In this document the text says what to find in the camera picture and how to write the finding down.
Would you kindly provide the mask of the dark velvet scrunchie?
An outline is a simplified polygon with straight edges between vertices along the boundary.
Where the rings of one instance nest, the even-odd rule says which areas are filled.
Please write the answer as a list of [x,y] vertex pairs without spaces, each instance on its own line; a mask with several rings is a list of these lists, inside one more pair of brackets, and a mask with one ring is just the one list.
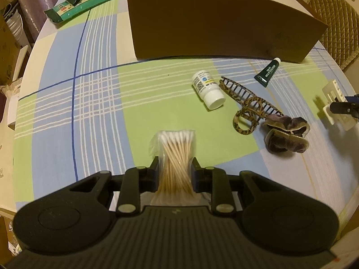
[[304,153],[308,149],[309,143],[305,136],[310,125],[304,118],[273,114],[267,116],[263,125],[268,128],[265,145],[269,152]]

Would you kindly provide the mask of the white hair claw clip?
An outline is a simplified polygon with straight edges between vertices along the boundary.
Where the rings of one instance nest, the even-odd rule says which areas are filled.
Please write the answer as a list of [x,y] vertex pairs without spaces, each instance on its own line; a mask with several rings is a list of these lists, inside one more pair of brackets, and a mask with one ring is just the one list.
[[339,123],[345,131],[358,123],[358,94],[345,96],[337,81],[329,81],[322,91],[328,104],[322,108],[331,125]]

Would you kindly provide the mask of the leopard print hair clip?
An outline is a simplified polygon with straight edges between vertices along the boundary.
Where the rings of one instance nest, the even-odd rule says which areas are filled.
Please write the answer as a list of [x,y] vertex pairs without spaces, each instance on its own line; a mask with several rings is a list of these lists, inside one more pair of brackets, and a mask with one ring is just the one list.
[[[247,87],[234,80],[222,76],[219,80],[219,87],[240,105],[232,124],[234,129],[242,135],[253,133],[260,120],[264,120],[269,115],[283,116],[283,113],[270,102],[258,97]],[[242,129],[239,125],[240,120],[248,121],[250,126],[247,129]]]

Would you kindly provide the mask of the cotton swab bag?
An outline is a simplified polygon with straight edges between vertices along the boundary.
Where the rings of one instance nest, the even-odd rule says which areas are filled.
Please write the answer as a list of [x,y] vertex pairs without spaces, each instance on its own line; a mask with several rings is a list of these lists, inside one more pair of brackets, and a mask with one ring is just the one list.
[[206,193],[192,186],[191,165],[195,157],[195,131],[160,130],[153,137],[151,153],[159,159],[158,188],[152,206],[208,206]]

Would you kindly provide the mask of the dark green small tube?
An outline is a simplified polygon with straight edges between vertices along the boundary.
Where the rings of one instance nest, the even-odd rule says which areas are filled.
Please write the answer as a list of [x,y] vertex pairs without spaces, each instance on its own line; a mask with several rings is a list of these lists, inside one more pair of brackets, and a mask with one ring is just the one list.
[[263,87],[267,87],[272,76],[278,69],[280,62],[280,58],[274,58],[263,70],[254,76],[254,79]]

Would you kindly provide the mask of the checkered tablecloth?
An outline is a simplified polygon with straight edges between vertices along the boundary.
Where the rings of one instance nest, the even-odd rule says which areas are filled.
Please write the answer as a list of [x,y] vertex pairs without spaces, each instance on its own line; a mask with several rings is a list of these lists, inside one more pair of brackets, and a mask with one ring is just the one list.
[[[191,129],[203,166],[229,174],[251,170],[331,206],[346,222],[358,207],[358,128],[344,131],[322,112],[322,88],[354,89],[321,44],[301,64],[282,63],[267,87],[254,76],[267,62],[246,58],[154,60],[134,55],[127,0],[112,0],[61,27],[46,21],[24,73],[16,114],[13,187],[16,207],[101,170],[122,174],[151,162],[160,130]],[[209,71],[253,91],[285,115],[310,124],[309,149],[277,156],[265,131],[241,135],[239,109],[227,98],[206,109],[191,85]]]

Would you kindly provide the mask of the cardboard boxes beside table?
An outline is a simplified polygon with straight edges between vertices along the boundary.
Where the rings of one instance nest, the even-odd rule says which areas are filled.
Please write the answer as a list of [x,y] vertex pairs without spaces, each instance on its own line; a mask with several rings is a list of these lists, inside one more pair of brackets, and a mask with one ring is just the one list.
[[17,6],[1,11],[1,117],[10,129],[15,128],[21,78],[31,51]]

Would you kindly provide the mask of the white pill bottle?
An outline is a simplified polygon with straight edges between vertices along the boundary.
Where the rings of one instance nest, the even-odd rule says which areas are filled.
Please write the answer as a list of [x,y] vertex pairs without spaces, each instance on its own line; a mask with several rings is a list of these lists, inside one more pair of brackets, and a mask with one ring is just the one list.
[[207,70],[200,70],[192,76],[192,85],[208,110],[220,108],[225,96],[219,85]]

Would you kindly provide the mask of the quilted brown chair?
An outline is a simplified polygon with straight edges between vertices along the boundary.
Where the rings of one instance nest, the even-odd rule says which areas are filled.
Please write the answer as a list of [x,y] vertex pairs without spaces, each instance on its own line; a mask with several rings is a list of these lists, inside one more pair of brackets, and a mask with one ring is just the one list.
[[341,70],[358,58],[358,13],[346,0],[308,0],[327,25],[320,42]]

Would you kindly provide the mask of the brown cardboard box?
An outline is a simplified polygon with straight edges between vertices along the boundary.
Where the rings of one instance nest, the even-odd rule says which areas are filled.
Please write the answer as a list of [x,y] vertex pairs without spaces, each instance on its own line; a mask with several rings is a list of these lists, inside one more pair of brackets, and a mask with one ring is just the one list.
[[127,0],[140,60],[280,58],[300,63],[327,29],[302,0]]

